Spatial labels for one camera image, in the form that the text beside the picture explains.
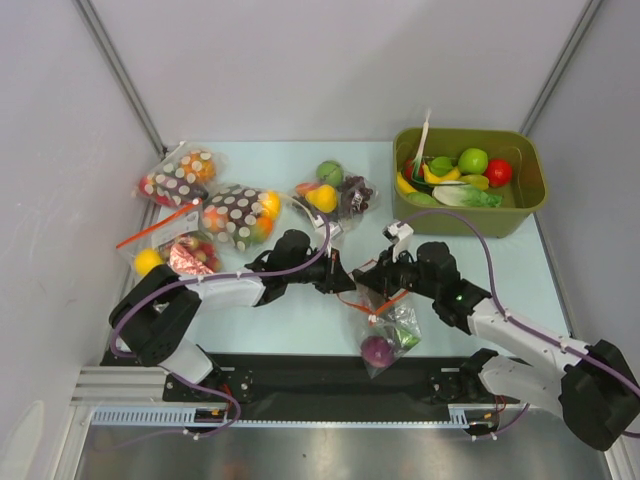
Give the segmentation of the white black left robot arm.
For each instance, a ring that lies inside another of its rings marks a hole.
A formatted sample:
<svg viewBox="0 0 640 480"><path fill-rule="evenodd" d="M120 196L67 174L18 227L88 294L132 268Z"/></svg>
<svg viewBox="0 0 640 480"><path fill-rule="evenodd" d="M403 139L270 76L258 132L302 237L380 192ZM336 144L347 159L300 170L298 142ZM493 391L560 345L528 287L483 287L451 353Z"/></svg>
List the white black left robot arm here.
<svg viewBox="0 0 640 480"><path fill-rule="evenodd" d="M153 267L112 310L109 323L140 365L164 369L185 380L195 398L208 400L220 388L218 368L186 338L200 307L263 306L282 297L291 284L310 284L330 295L356 289L337 249L313 249L306 233L290 229L273 249L236 273L198 278L180 276L164 263Z"/></svg>

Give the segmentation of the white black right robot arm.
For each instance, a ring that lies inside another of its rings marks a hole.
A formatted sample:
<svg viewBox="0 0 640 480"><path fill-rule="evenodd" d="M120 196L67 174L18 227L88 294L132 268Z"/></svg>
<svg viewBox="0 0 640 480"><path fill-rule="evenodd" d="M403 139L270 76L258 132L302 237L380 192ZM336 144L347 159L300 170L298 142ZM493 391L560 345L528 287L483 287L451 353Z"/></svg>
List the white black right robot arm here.
<svg viewBox="0 0 640 480"><path fill-rule="evenodd" d="M510 312L495 293L461 277L443 242L422 244L415 257L387 249L355 280L384 297L406 290L429 298L445 324L507 350L471 357L461 388L473 401L495 394L544 409L598 451L609 450L639 415L639 385L618 347L587 344Z"/></svg>

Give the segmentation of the clear orange-zip plastic bag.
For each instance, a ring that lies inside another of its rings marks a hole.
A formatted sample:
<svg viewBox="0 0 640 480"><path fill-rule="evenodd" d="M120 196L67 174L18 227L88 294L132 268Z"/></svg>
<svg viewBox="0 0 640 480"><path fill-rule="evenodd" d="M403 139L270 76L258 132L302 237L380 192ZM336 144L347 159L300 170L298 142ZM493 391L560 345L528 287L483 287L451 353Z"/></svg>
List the clear orange-zip plastic bag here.
<svg viewBox="0 0 640 480"><path fill-rule="evenodd" d="M389 369L411 350L402 350L398 347L395 337L396 328L404 328L420 335L422 332L417 319L414 303L407 290L399 290L391 298L386 298L385 303L362 303L356 290L337 294L338 300L349 309L348 325L353 337L353 344L357 348L365 369L371 379L379 376ZM361 343L369 336L384 337L392 346L395 360L386 368L374 368L361 356Z"/></svg>

